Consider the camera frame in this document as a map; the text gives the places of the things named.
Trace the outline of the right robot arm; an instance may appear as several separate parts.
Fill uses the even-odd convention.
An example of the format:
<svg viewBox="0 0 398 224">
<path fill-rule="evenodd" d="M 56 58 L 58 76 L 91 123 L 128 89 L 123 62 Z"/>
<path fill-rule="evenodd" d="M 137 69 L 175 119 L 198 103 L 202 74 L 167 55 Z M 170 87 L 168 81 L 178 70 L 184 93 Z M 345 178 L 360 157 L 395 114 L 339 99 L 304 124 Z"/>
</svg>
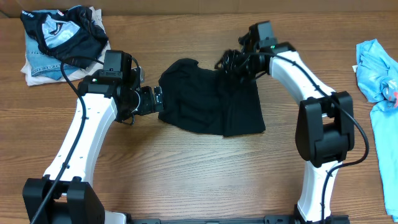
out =
<svg viewBox="0 0 398 224">
<path fill-rule="evenodd" d="M 241 50 L 227 50 L 216 63 L 237 80 L 264 74 L 278 80 L 299 106 L 295 144 L 305 161 L 301 196 L 293 215 L 267 215 L 265 223 L 349 223 L 347 215 L 332 215 L 330 200 L 338 167 L 354 146 L 349 93 L 337 93 L 319 80 L 289 42 L 279 42 L 269 21 L 249 27 L 238 39 Z"/>
</svg>

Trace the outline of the black t-shirt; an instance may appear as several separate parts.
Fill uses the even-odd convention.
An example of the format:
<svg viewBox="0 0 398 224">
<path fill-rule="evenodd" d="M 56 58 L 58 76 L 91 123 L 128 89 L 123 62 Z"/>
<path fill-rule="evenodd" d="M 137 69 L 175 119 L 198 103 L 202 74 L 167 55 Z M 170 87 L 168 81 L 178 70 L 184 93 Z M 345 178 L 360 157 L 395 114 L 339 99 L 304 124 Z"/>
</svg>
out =
<svg viewBox="0 0 398 224">
<path fill-rule="evenodd" d="M 224 137 L 266 129 L 255 81 L 237 81 L 222 70 L 199 67 L 183 58 L 159 78 L 164 109 L 159 119 L 199 134 Z"/>
</svg>

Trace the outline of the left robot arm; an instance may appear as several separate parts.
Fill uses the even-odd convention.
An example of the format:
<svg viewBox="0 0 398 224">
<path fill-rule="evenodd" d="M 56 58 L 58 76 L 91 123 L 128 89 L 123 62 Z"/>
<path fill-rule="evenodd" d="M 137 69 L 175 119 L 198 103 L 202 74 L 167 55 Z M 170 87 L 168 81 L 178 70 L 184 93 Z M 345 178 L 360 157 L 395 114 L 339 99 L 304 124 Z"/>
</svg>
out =
<svg viewBox="0 0 398 224">
<path fill-rule="evenodd" d="M 113 122 L 134 124 L 135 116 L 164 108 L 162 89 L 141 86 L 143 69 L 120 50 L 107 50 L 103 68 L 72 89 L 78 99 L 57 156 L 40 179 L 27 179 L 22 196 L 31 223 L 132 223 L 131 215 L 105 210 L 93 190 L 104 138 Z"/>
</svg>

